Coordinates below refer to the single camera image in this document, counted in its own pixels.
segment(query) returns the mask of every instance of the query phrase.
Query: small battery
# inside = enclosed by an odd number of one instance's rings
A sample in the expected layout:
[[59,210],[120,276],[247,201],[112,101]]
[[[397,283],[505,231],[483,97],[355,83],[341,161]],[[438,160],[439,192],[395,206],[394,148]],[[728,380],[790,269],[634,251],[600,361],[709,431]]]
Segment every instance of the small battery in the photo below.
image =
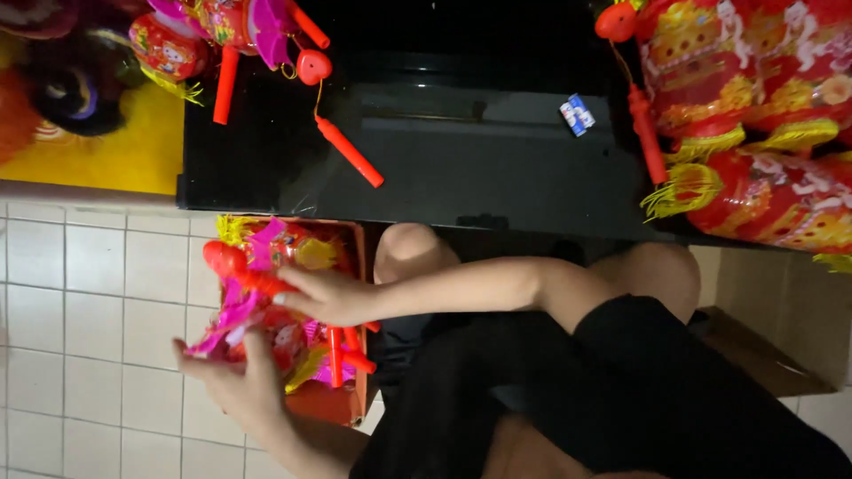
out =
[[595,124],[595,117],[591,116],[589,108],[585,107],[583,100],[580,99],[580,95],[575,93],[569,96],[568,103],[571,103],[571,107],[574,109],[574,115],[577,116],[577,119],[580,120],[580,123],[582,123],[585,128],[589,128],[591,125]]
[[571,131],[574,132],[574,136],[581,136],[585,133],[583,122],[577,119],[577,115],[574,114],[574,109],[571,106],[570,101],[563,103],[562,106],[559,107],[559,111],[562,112],[562,116],[565,117],[565,121],[568,122],[568,126],[571,127]]

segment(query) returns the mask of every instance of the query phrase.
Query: black table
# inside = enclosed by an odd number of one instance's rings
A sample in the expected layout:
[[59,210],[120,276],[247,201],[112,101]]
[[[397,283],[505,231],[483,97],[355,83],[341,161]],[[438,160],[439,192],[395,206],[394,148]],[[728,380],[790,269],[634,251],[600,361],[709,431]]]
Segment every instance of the black table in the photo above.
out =
[[[319,114],[384,175],[380,188],[316,130],[316,87],[244,58],[227,126],[187,103],[178,205],[729,243],[644,222],[651,187],[626,82],[587,3],[401,3],[301,5],[332,38]],[[597,121],[580,138],[558,111],[572,93]]]

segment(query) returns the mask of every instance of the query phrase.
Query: yellow cloth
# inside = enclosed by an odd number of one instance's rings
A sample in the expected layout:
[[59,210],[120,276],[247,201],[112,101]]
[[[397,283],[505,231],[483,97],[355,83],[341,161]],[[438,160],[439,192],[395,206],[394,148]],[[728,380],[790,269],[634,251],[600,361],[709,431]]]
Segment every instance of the yellow cloth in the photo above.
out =
[[100,138],[37,141],[0,164],[0,179],[176,193],[183,166],[183,100],[153,83],[124,92],[127,124]]

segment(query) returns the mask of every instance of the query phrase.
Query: hand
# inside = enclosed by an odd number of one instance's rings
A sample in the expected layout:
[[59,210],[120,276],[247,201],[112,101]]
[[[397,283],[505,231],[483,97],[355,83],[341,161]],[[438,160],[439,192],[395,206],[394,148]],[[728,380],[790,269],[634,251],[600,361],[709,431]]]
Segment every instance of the hand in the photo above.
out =
[[246,363],[227,363],[186,354],[187,344],[172,340],[177,369],[201,380],[207,395],[255,439],[285,419],[280,372],[272,345],[262,332],[249,330],[243,339]]
[[378,287],[335,271],[283,267],[278,277],[299,289],[276,295],[273,302],[333,326],[356,326],[384,319],[377,313]]

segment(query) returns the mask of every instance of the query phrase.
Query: red heart-shaped charm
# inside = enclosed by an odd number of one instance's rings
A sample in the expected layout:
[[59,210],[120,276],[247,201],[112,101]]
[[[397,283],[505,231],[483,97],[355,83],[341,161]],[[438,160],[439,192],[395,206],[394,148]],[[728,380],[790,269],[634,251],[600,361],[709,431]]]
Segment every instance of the red heart-shaped charm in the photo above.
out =
[[331,60],[317,50],[302,50],[296,60],[296,73],[306,85],[316,85],[331,75]]

